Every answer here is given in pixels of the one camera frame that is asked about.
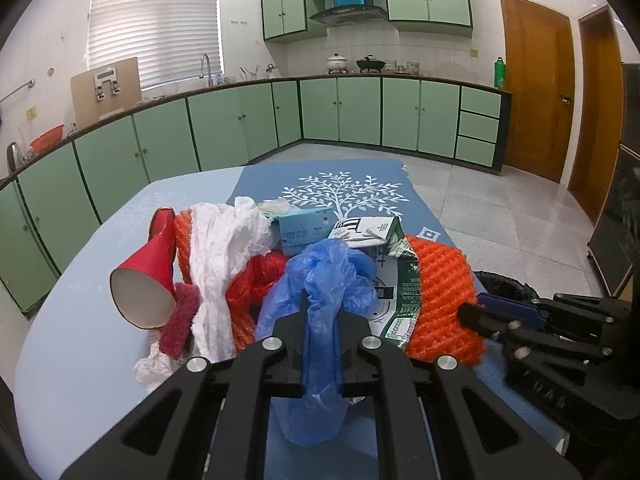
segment white tree print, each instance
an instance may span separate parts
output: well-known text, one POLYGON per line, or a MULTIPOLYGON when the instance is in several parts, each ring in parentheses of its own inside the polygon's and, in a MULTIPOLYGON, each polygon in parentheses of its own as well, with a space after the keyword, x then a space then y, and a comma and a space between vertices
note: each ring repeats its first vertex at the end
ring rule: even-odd
POLYGON ((354 210, 367 209, 375 209, 386 216, 402 216, 394 204, 409 202, 396 191, 401 184, 382 184, 370 175, 366 175, 363 182, 353 180, 350 171, 318 175, 299 178, 304 184, 285 187, 281 198, 297 206, 332 207, 338 220, 348 218, 354 210))

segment white pot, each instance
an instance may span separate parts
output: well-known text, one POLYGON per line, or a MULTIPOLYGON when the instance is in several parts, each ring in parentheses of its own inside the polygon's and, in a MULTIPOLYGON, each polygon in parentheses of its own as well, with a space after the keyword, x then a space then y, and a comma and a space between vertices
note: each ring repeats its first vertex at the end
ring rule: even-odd
POLYGON ((326 67, 329 70, 347 70, 347 58, 334 54, 327 58, 326 67))

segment range hood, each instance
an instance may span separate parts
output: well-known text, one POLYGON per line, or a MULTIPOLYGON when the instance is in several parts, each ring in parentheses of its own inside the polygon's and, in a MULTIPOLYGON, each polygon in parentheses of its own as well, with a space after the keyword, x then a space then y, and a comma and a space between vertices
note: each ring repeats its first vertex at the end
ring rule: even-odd
POLYGON ((382 7, 373 5, 349 5, 323 10, 313 15, 311 19, 329 25, 330 27, 338 27, 339 25, 359 23, 367 20, 388 20, 389 15, 382 7))

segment cutting board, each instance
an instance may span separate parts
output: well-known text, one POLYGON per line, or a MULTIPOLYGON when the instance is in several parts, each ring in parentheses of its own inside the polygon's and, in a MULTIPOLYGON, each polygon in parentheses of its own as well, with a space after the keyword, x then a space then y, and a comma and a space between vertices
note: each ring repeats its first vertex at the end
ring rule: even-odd
POLYGON ((135 108, 142 101, 138 58, 130 57, 73 76, 71 98, 74 102, 78 130, 91 126, 110 115, 135 108), (104 88, 104 99, 98 101, 95 95, 94 75, 108 68, 116 69, 120 93, 113 95, 111 86, 108 85, 104 88))

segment table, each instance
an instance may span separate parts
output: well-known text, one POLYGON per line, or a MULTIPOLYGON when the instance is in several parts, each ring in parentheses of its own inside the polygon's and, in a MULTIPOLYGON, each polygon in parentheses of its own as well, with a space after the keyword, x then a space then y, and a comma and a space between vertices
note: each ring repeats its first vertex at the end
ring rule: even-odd
MULTIPOLYGON (((259 164, 150 184, 82 248, 51 291, 22 348, 15 374, 18 426, 27 459, 43 480, 59 478, 146 396, 133 367, 148 355, 147 334, 124 321, 114 307, 111 270, 145 243, 156 208, 181 211, 198 202, 233 203, 241 195, 257 201, 286 196, 306 207, 327 203, 339 218, 395 211, 408 234, 452 244, 399 160, 259 164), (364 190, 361 203, 345 199, 344 189, 364 190), (376 208, 369 206, 370 200, 362 202, 382 189, 394 189, 406 201, 376 202, 376 208)), ((177 266, 175 279, 180 280, 177 266)), ((478 374, 539 433, 557 443, 562 431, 504 385, 501 359, 498 347, 490 346, 478 374)), ((271 424, 265 478, 376 479, 375 442, 372 409, 366 402, 350 410, 334 441, 313 449, 286 442, 277 424, 271 424), (344 467, 350 471, 336 469, 340 464, 348 464, 344 467)))

